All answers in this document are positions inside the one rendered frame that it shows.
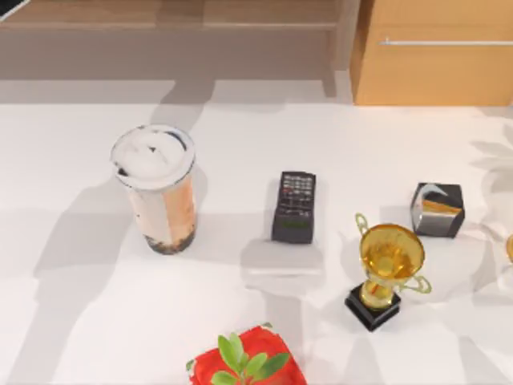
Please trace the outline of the milk tea cup white lid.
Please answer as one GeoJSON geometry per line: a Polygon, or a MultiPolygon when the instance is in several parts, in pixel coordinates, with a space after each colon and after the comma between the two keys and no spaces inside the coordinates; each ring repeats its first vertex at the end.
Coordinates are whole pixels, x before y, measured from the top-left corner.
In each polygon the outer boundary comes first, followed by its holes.
{"type": "Polygon", "coordinates": [[[172,255],[189,247],[196,234],[190,135],[166,124],[138,126],[117,139],[110,161],[150,248],[172,255]]]}

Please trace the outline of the black glossy cube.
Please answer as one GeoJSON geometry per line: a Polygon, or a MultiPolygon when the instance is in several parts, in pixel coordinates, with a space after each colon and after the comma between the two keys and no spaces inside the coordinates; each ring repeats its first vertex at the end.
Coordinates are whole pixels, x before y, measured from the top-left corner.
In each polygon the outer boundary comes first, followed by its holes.
{"type": "Polygon", "coordinates": [[[410,203],[411,224],[417,235],[455,238],[465,216],[460,184],[418,183],[410,203]]]}

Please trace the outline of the red pot green plant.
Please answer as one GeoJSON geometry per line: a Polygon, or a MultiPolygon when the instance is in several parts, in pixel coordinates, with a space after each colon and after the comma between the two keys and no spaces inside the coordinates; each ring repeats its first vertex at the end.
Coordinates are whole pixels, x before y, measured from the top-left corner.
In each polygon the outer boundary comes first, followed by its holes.
{"type": "Polygon", "coordinates": [[[189,385],[308,385],[270,323],[220,334],[217,346],[186,364],[189,385]]]}

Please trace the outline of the gold trophy black base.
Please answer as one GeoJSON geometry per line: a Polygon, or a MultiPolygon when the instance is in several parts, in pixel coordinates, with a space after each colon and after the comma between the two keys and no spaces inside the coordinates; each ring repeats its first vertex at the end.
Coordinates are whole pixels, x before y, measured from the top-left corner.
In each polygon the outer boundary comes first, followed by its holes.
{"type": "Polygon", "coordinates": [[[399,292],[429,294],[432,285],[418,273],[426,254],[412,231],[396,224],[371,227],[361,213],[355,214],[355,221],[366,279],[349,292],[345,305],[368,331],[374,331],[400,311],[399,292]]]}

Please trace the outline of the wooden cupboard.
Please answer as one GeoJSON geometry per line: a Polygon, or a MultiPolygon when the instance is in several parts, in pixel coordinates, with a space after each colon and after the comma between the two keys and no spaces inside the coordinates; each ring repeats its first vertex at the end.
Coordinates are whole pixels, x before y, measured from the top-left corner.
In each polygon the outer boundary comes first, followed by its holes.
{"type": "Polygon", "coordinates": [[[513,0],[361,0],[349,65],[360,106],[513,104],[513,47],[394,47],[391,40],[513,41],[513,0]]]}

